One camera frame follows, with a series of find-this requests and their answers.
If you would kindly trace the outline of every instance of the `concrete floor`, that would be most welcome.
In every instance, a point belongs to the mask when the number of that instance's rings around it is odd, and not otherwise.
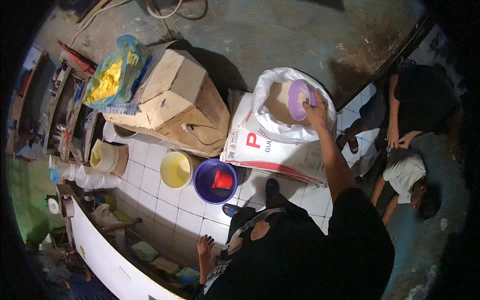
[[[251,92],[263,71],[292,67],[321,82],[337,109],[399,50],[415,21],[410,2],[401,0],[194,0],[166,19],[174,39],[203,49],[196,58],[217,86]],[[70,44],[75,22],[55,9],[35,43],[58,57],[56,41]],[[72,47],[100,63],[124,34],[144,44],[169,40],[161,21],[145,13],[139,0],[100,13]]]
[[[99,14],[72,48],[100,63],[116,48],[120,35],[133,35],[144,44],[168,41],[162,23],[143,6],[142,1],[132,1]],[[287,66],[320,81],[337,109],[370,81],[420,16],[408,1],[400,0],[193,0],[186,1],[179,13],[182,16],[166,20],[171,34],[198,50],[194,56],[217,87],[251,92],[264,70]],[[54,9],[35,43],[58,57],[56,41],[69,44],[78,30],[75,22]],[[432,180],[443,187],[442,208],[423,223],[412,221],[408,205],[394,214],[388,230],[396,260],[384,299],[423,299],[437,276],[448,239],[463,228],[469,194],[444,143],[444,136],[429,134],[411,144],[422,154]]]

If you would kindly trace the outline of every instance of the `white tile floor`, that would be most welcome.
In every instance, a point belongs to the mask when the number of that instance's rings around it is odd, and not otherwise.
[[[338,134],[360,117],[358,109],[370,98],[371,87],[367,87],[354,98],[338,115]],[[363,155],[374,151],[372,141],[377,132],[364,132],[358,137],[360,150],[353,155],[348,146],[344,154],[349,166],[353,166]],[[166,186],[160,177],[160,163],[167,149],[141,141],[128,141],[130,158],[122,184],[115,189],[118,208],[130,217],[141,217],[144,221],[136,230],[148,238],[154,246],[175,257],[186,265],[198,268],[196,243],[203,234],[216,240],[215,252],[227,242],[230,217],[221,205],[202,201],[193,186],[174,190]],[[315,189],[313,185],[265,171],[237,168],[240,185],[228,203],[248,205],[257,211],[265,208],[265,183],[276,178],[280,192],[294,204],[306,209],[321,230],[328,234],[328,221],[332,216],[333,204],[328,189]]]

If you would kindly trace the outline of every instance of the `yellow bucket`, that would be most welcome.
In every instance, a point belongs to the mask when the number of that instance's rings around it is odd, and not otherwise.
[[[170,152],[162,160],[160,176],[163,183],[173,189],[193,184],[192,178],[200,161],[182,152]]]

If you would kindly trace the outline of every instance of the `hair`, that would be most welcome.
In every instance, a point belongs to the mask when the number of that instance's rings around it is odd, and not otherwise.
[[[440,188],[436,185],[427,185],[427,191],[425,191],[419,207],[419,218],[428,220],[435,216],[440,210],[441,204]]]

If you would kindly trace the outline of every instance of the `blue sandal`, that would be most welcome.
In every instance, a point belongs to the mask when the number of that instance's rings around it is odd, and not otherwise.
[[[231,218],[235,215],[235,212],[239,211],[240,209],[241,209],[240,206],[236,206],[233,204],[225,203],[224,205],[222,205],[222,210],[224,214]]]

